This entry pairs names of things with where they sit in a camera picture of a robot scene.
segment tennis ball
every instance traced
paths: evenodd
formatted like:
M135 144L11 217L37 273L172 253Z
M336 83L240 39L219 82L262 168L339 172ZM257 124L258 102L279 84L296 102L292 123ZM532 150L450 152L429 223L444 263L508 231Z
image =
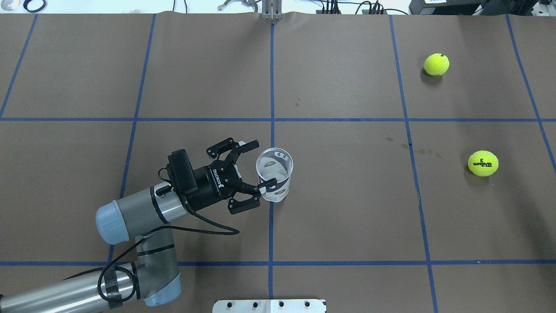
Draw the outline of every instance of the tennis ball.
M425 72L430 76L440 76L446 73L448 67L450 67L450 61L442 53L432 54L425 60Z
M467 166L477 176L490 176L498 169L498 158L490 151L480 150L469 157Z

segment white cup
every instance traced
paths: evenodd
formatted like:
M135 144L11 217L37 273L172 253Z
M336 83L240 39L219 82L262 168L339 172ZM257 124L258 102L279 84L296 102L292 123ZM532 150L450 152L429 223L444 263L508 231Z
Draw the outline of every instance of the white cup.
M294 170L294 160L290 154L280 148L266 149L257 158L255 168L259 182L272 178L276 178L277 181L275 186L261 188L263 199L271 202L282 201L290 191L290 178Z

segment blue joint cap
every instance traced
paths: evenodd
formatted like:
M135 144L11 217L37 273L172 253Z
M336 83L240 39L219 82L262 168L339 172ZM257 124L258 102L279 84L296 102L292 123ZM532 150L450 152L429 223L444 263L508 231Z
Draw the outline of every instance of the blue joint cap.
M145 298L147 306L158 306L177 299L181 294L180 273L168 285L158 290L154 295Z
M97 210L96 221L98 233L109 244L130 240L122 212L115 200Z

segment white mounting plate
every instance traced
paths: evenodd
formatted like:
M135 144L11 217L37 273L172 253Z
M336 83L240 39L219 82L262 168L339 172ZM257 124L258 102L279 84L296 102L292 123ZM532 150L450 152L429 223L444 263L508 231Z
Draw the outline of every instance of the white mounting plate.
M326 313L326 300L220 300L212 313Z

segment blue grid line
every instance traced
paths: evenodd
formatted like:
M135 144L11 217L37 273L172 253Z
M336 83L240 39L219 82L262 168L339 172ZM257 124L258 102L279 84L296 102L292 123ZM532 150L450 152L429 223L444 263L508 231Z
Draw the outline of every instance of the blue grid line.
M417 167L415 165L415 154L413 152L413 141L411 140L411 130L409 128L409 118L408 118L408 109L405 104L405 93L404 93L404 84L401 79L401 69L400 69L400 60L398 56L398 47L396 45L396 34L394 31L394 20L392 16L388 16L390 20L390 32L392 33L392 45L394 48L394 59L396 61L396 70L398 72L398 84L400 86L400 96L401 96L401 106L404 110L404 118L405 118L405 131L408 136L408 146L409 146L409 155L411 157L411 167L413 169L413 181L415 183L415 189L417 191L417 198L419 201L419 215L421 218L421 231L423 233L423 244L425 248L425 257L428 262L427 270L429 272L429 283L430 283L430 293L433 301L433 310L435 313L438 313L438 303L436 301L436 289L434 287L434 276L433 276L433 267L430 264L430 252L429 252L429 240L426 235L426 225L425 225L425 214L423 212L423 201L421 200L421 190L419 188L419 178L417 176Z
M120 199L126 190L127 173L130 168L131 151L133 150L133 142L135 140L135 130L137 129L137 119L139 117L139 109L141 108L141 97L143 96L143 86L145 85L145 76L147 75L148 56L151 53L152 35L155 31L156 14L152 15L151 30L148 35L147 51L145 52L145 61L143 62L143 72L141 74L141 83L139 84L139 92L137 93L137 103L135 104L135 114L133 116L133 125L131 126L130 143L127 147L126 164L123 168L122 187L120 188ZM108 250L108 262L114 257L114 245L110 245Z
M556 119L408 118L410 122L556 122ZM0 118L0 121L405 122L405 118Z
M31 40L31 35L33 35L34 27L37 24L37 19L38 19L38 14L35 14L35 17L33 18L33 23L31 23L31 28L29 29L29 34L27 34L27 39L25 39L25 44L23 45L23 49L21 49L19 60L17 60L16 69L13 71L12 80L9 82L8 90L6 91L6 96L4 97L4 102L2 102L2 107L0 107L0 118L4 114L6 105L8 105L9 95L12 92L13 84L16 82L17 73L19 72L19 67L21 66L23 57L25 56L25 51L27 51L27 46L29 45L29 41Z
M514 31L512 29L512 23L510 22L510 15L506 14L506 23L508 24L508 30L510 32L510 38L512 38L512 45L514 46L515 58L518 60L519 69L522 72L523 81L525 82L525 87L527 87L527 92L529 93L529 98L531 99L531 104L533 105L533 110L535 111L535 116L537 117L537 122L539 123L540 133L543 136L544 145L547 147L548 156L550 157L550 161L552 162L552 169L556 173L556 162L554 161L554 156L552 155L552 149L550 148L550 144L548 143L548 138L546 133L544 132L543 122L540 119L539 109L537 108L537 104L535 103L535 98L533 97L533 92L531 91L531 86L529 86L529 80L527 79L527 75L525 74L525 69L523 69L523 64L521 62L521 57L519 57L518 46L515 43Z
M452 265L556 265L555 259L516 259L516 260L413 260L413 261L208 261L178 262L182 267L218 266L452 266ZM0 266L104 266L97 261L0 261Z
M270 24L270 146L274 147L274 23ZM274 298L274 203L269 204L269 299Z

